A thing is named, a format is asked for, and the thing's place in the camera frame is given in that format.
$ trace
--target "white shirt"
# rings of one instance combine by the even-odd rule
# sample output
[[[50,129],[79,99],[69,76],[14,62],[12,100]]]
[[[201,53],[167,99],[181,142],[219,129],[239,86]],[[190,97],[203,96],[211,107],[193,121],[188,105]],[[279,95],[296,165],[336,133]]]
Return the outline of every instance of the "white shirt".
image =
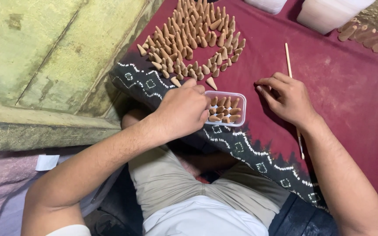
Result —
[[[74,226],[49,235],[78,235],[65,234],[68,227]],[[145,236],[268,236],[267,228],[255,217],[207,196],[194,196],[158,210],[144,221],[143,228]],[[90,236],[90,232],[79,236]]]

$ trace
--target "plastic container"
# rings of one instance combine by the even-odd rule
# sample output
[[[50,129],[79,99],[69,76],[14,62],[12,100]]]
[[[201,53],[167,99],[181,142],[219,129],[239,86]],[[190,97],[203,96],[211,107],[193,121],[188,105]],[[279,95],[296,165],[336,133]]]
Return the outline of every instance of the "plastic container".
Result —
[[[306,0],[297,21],[325,35],[339,28],[375,0]]]
[[[244,97],[243,94],[208,90],[208,91],[205,91],[205,95],[210,97],[211,99],[218,97],[218,100],[220,100],[223,97],[228,97],[228,96],[231,96],[232,101],[234,99],[239,98],[240,100],[237,107],[241,108],[241,111],[238,113],[238,115],[241,115],[241,117],[233,123],[223,123],[221,121],[216,121],[216,122],[207,121],[205,122],[205,124],[218,125],[218,126],[231,126],[231,127],[239,127],[244,124],[244,120],[246,119],[246,98]]]
[[[261,10],[271,14],[278,14],[281,12],[287,0],[244,0],[246,3],[255,6]]]

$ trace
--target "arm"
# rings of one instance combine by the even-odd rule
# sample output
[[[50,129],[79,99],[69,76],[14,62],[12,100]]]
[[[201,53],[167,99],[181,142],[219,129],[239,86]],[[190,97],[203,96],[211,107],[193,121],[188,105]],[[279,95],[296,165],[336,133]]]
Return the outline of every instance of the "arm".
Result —
[[[28,190],[22,236],[47,235],[84,224],[79,201],[133,157],[202,128],[210,99],[194,79],[171,89],[158,109],[137,124],[85,149],[38,179]]]
[[[320,189],[339,231],[378,235],[378,195],[364,173],[311,105],[300,81],[282,73],[256,82],[269,107],[303,134]],[[281,95],[275,98],[269,87]]]

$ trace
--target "khaki shorts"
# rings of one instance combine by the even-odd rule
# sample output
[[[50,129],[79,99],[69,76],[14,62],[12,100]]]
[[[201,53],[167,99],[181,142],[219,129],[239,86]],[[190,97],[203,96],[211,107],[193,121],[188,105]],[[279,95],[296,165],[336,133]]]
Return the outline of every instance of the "khaki shorts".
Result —
[[[129,173],[144,219],[164,207],[203,195],[247,212],[269,228],[289,195],[287,190],[241,162],[213,183],[203,184],[165,146],[129,161]]]

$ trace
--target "hand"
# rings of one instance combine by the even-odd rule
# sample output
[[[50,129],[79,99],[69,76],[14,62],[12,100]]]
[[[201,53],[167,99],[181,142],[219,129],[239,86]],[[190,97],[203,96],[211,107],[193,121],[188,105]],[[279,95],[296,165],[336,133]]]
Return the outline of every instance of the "hand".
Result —
[[[155,119],[153,125],[160,127],[159,135],[169,142],[200,130],[208,119],[210,106],[205,87],[189,79],[180,88],[169,90],[150,116]]]
[[[301,81],[276,72],[272,77],[262,78],[255,84],[270,109],[296,127],[304,129],[319,117],[310,102],[306,86]],[[269,87],[277,90],[281,96],[275,98]]]

